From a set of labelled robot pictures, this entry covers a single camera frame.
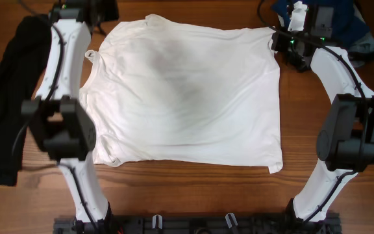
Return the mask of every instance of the black base frame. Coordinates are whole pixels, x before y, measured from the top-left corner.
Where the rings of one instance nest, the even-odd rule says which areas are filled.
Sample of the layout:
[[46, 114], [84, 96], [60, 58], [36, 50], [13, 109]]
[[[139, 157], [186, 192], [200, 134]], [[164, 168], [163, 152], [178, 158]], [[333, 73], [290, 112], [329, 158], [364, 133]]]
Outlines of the black base frame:
[[[342, 234], [340, 217], [328, 213], [325, 220], [304, 226], [295, 219], [290, 200], [284, 213], [239, 216], [237, 226], [228, 227], [225, 217], [163, 217], [162, 229], [153, 228], [153, 217], [114, 216], [108, 208], [104, 220], [98, 220], [97, 234]], [[74, 218], [57, 218], [53, 234], [96, 233], [91, 223]]]

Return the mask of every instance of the wooden table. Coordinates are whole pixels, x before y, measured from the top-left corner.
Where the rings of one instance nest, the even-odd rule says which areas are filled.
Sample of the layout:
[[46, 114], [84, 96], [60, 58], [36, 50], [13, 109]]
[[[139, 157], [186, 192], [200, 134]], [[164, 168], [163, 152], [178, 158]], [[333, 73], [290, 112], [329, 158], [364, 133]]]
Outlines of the wooden table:
[[[50, 1], [29, 0], [39, 12], [48, 12]], [[374, 35], [374, 1], [361, 1], [364, 17]], [[119, 2], [122, 21], [159, 14], [181, 23], [219, 29], [261, 27], [258, 1], [144, 1]], [[275, 14], [263, 8], [266, 18]], [[6, 44], [26, 11], [13, 0], [0, 0], [0, 61]], [[104, 25], [110, 31], [117, 22]], [[90, 49], [103, 37], [94, 34]], [[237, 215], [280, 212], [300, 192], [315, 167], [318, 131], [330, 103], [312, 72], [297, 73], [281, 56], [280, 126], [284, 168], [270, 175], [267, 168], [216, 166], [177, 161], [125, 163], [118, 168], [96, 166], [103, 192], [117, 215]], [[85, 60], [82, 84], [90, 74]], [[357, 70], [374, 90], [374, 62]], [[23, 164], [47, 163], [33, 139], [26, 139]], [[374, 166], [348, 184], [331, 210], [339, 212], [344, 233], [374, 233]], [[53, 219], [73, 215], [75, 207], [57, 169], [20, 172], [17, 187], [0, 186], [0, 233], [51, 233]]]

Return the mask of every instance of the white t-shirt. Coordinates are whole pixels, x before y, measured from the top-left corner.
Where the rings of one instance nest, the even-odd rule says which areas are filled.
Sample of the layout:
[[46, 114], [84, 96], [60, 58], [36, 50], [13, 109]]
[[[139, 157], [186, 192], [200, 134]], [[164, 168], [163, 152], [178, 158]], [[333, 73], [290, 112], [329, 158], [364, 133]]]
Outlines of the white t-shirt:
[[268, 28], [219, 30], [157, 15], [121, 22], [80, 90], [95, 163], [171, 159], [282, 168], [279, 66]]

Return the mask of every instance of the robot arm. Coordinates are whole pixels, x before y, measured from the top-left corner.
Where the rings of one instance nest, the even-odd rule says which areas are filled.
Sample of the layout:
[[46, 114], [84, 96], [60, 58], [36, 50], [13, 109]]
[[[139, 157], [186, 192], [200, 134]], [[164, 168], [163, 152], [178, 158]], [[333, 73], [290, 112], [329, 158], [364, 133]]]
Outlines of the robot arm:
[[[339, 47], [330, 47], [329, 49], [341, 55], [350, 65], [346, 50]], [[350, 67], [361, 83], [365, 97], [370, 101], [374, 97], [374, 92], [362, 82], [351, 65]], [[338, 193], [358, 174], [356, 163], [359, 158], [353, 156], [358, 155], [360, 146], [360, 137], [352, 135], [353, 124], [357, 121], [356, 117], [359, 117], [357, 107], [360, 108], [360, 93], [356, 89], [347, 68], [334, 55], [324, 49], [316, 49], [312, 57], [311, 68], [323, 83], [332, 102], [332, 109], [318, 136], [317, 153], [319, 159], [317, 165], [304, 189], [295, 197], [292, 205], [289, 204], [289, 206], [293, 207], [295, 218], [300, 219], [302, 222], [318, 222], [326, 218], [327, 210]], [[351, 94], [354, 98], [350, 97], [349, 100], [344, 100], [338, 94]], [[369, 101], [370, 120], [374, 125], [374, 104]], [[367, 161], [364, 168], [367, 164], [374, 163], [374, 139], [372, 140], [374, 128], [369, 127], [366, 133], [370, 137], [366, 140], [366, 147], [363, 153], [363, 158]], [[344, 145], [345, 142], [350, 141], [354, 144], [350, 146]], [[345, 147], [348, 150], [338, 151], [338, 146], [341, 148]], [[344, 174], [348, 175], [338, 181], [338, 178]], [[314, 213], [319, 209], [320, 204], [323, 204], [323, 207], [320, 207], [321, 210], [317, 211], [318, 213]]]
[[[54, 5], [50, 20], [56, 30], [51, 29], [46, 73], [36, 99], [25, 101], [21, 113], [30, 121], [30, 130], [39, 148], [58, 162], [75, 202], [78, 233], [117, 233], [109, 203], [97, 180], [92, 159], [95, 126], [79, 104], [79, 88], [93, 27], [99, 26], [100, 20], [117, 20], [119, 16], [115, 0], [89, 3], [93, 5], [88, 5], [86, 0], [69, 0], [67, 6]], [[60, 37], [64, 50], [60, 75], [53, 95], [46, 100], [52, 92], [61, 55]], [[60, 113], [62, 119], [49, 120], [55, 113]]]

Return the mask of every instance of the black cloth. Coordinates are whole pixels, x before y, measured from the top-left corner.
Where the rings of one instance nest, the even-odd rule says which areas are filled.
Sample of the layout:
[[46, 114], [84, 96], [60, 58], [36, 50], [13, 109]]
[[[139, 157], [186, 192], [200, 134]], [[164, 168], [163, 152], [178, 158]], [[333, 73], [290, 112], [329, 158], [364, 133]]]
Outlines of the black cloth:
[[21, 103], [30, 99], [47, 65], [51, 47], [50, 27], [36, 16], [18, 25], [0, 63], [0, 185], [14, 186], [21, 169], [25, 134], [11, 154], [24, 121]]

